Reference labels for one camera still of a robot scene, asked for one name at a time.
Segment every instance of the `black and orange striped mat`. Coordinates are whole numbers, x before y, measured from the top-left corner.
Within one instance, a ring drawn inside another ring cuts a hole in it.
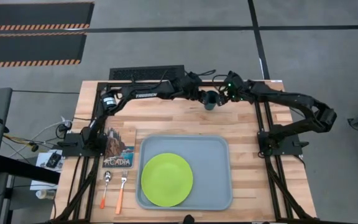
[[[0,30],[88,28],[93,2],[0,4]]]
[[[0,67],[78,65],[86,33],[0,34]]]
[[[93,2],[0,4],[0,67],[79,64],[86,33],[56,29],[88,28],[93,7]],[[49,29],[55,31],[38,31]]]

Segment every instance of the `cable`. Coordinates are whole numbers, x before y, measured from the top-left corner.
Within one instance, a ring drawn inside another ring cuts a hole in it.
[[[54,127],[54,126],[56,126],[56,125],[59,125],[59,124],[63,124],[63,123],[64,123],[64,121],[60,121],[60,122],[51,124],[50,126],[47,126],[47,127],[44,128],[43,130],[41,130],[38,134],[36,134],[33,138],[31,138],[30,140],[33,141],[36,137],[38,137],[40,134],[42,134],[42,133],[43,133],[44,131],[46,131],[47,129],[52,128],[52,127]],[[21,150],[23,150],[24,148],[25,148],[25,146],[22,147],[22,148],[20,148],[19,150],[17,150],[17,152],[11,154],[8,158],[11,158],[12,156],[14,156],[14,155],[16,155],[17,153],[21,152]]]
[[[303,166],[304,166],[305,169],[306,169],[306,164],[305,164],[305,162],[303,161],[303,159],[302,159],[299,155],[293,155],[293,156],[295,156],[295,158],[297,158],[299,161],[301,161],[301,162],[303,163]]]
[[[10,144],[8,144],[6,141],[4,141],[2,139],[2,142],[7,144],[13,151],[15,151],[16,153],[18,153],[19,156],[21,156],[28,164],[32,165],[30,161],[28,161],[22,154],[19,153],[19,151],[17,151],[16,149],[14,149]]]
[[[45,142],[53,141],[53,140],[56,140],[56,139],[58,139],[58,138],[54,137],[54,138],[51,138],[51,139],[45,140]]]
[[[290,108],[290,110],[294,111],[295,113],[297,113],[299,116],[301,116],[302,118],[305,118],[305,116],[303,116],[303,114],[301,114],[300,112],[296,111],[293,108]]]
[[[162,80],[165,78],[165,75],[167,74],[168,71],[169,71],[169,69],[166,69],[166,71],[164,72],[164,74],[161,76],[160,82],[159,82],[157,85],[153,86],[152,88],[145,89],[145,90],[154,90],[154,89],[156,89],[157,87],[159,87],[159,86],[161,85],[161,83],[162,83]]]
[[[55,202],[55,199],[53,199],[53,219],[56,218],[56,202]]]
[[[158,87],[161,85],[162,80],[165,78],[165,75],[167,74],[168,71],[169,71],[169,69],[166,69],[166,71],[164,72],[164,74],[162,74],[161,79],[160,79],[160,82],[159,82],[157,85],[155,85],[155,86],[153,86],[153,87],[151,87],[151,88],[140,89],[140,90],[132,90],[128,95],[131,95],[131,94],[132,94],[133,92],[135,92],[135,91],[154,90],[154,89],[158,88]]]
[[[119,97],[119,96],[118,96],[118,93],[116,93],[116,98],[117,98],[118,100],[121,100],[121,99],[122,99],[122,96]]]
[[[86,119],[86,118],[76,118],[76,117],[74,117],[73,119],[80,119],[80,120],[83,120],[83,121],[92,121],[92,119]]]
[[[56,186],[57,184],[55,184],[55,185],[53,185],[53,186],[51,186],[51,185],[46,185],[46,184],[35,184],[35,185],[33,185],[33,186],[48,186],[48,187],[54,187],[54,186]],[[12,188],[16,188],[16,187],[31,187],[31,185],[19,185],[19,186],[13,186]]]
[[[207,72],[203,72],[203,73],[200,73],[200,74],[197,74],[197,73],[194,73],[195,75],[197,75],[197,76],[208,76],[208,75],[212,75],[212,74],[215,74],[215,72],[216,72],[216,70],[215,69],[212,69],[212,70],[210,70],[210,71],[207,71]]]
[[[78,164],[80,163],[80,158],[81,158],[81,157],[78,157],[77,163],[75,164],[73,180],[71,181],[71,187],[70,187],[70,191],[69,191],[69,193],[68,193],[67,206],[70,204],[71,192],[73,191],[73,185],[74,185],[75,175],[76,175],[76,173],[77,173]]]
[[[63,133],[63,137],[59,136],[59,134],[58,134],[59,127],[60,127],[61,125],[63,125],[63,126],[65,127],[65,125],[64,125],[64,124],[59,124],[59,125],[56,127],[56,130],[55,130],[55,135],[56,135],[56,138],[59,138],[59,139],[64,139],[64,138],[65,138],[65,136],[66,136],[66,132],[64,132],[64,133]]]
[[[262,152],[258,152],[258,157],[261,159],[264,159],[266,156],[271,156],[273,155],[273,151],[272,149],[269,149],[268,153],[262,153]]]
[[[217,90],[218,92],[226,91],[226,90],[227,90],[227,87],[225,87],[223,90],[221,90],[221,87],[222,87],[222,86],[219,86],[219,88],[216,88],[215,78],[217,78],[217,77],[227,77],[227,75],[215,75],[215,76],[212,78],[212,86],[214,86],[215,90]]]
[[[16,144],[25,144],[25,145],[28,145],[28,146],[33,146],[34,143],[35,144],[42,144],[44,147],[47,147],[49,149],[52,149],[51,147],[48,147],[48,146],[45,146],[45,144],[50,144],[50,145],[53,145],[53,146],[57,146],[56,144],[54,143],[49,143],[47,141],[35,141],[35,140],[28,140],[28,139],[24,139],[24,138],[19,138],[19,137],[14,137],[14,136],[10,136],[8,134],[4,134],[4,138],[16,143]]]
[[[136,83],[136,80],[135,80],[135,74],[138,73],[137,71],[135,71],[134,73],[131,73],[131,81],[132,81],[132,84],[133,83]]]

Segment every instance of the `spoon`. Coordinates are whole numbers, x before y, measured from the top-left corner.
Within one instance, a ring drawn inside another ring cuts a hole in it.
[[[104,200],[106,199],[106,192],[107,192],[107,185],[109,184],[110,180],[111,180],[111,173],[110,171],[106,171],[104,173],[104,180],[106,181],[106,186],[104,188],[104,193],[103,193],[103,198],[102,198],[102,202],[100,203],[100,208],[104,209]]]

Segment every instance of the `lime green plate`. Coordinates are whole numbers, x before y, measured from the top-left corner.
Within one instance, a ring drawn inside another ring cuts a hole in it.
[[[193,173],[184,158],[172,154],[159,154],[143,168],[143,193],[155,205],[172,207],[184,201],[193,186]]]

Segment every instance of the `white cable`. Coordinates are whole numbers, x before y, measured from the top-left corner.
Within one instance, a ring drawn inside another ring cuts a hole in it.
[[[28,164],[31,164],[30,161],[28,161],[22,154],[20,154],[13,146],[8,144],[6,141],[2,140],[3,143],[5,143],[7,146],[9,146],[13,151],[17,152],[19,156],[21,156]]]
[[[70,122],[71,124],[73,124],[72,121],[69,121],[69,120],[66,120],[66,121],[59,121],[55,124],[51,124],[50,126],[47,126],[46,128],[44,128],[43,130],[41,130],[38,134],[36,134],[32,139],[30,139],[31,141],[34,140],[36,137],[38,137],[40,134],[42,134],[44,131],[46,131],[47,129],[49,128],[52,128],[56,125],[59,125],[59,124],[65,124],[65,122]],[[12,155],[9,156],[9,158],[12,158],[12,156],[16,155],[17,153],[21,152],[21,150],[23,150],[24,148],[26,148],[27,146],[23,146],[22,148],[20,148],[19,150],[17,150],[17,152],[13,153]]]

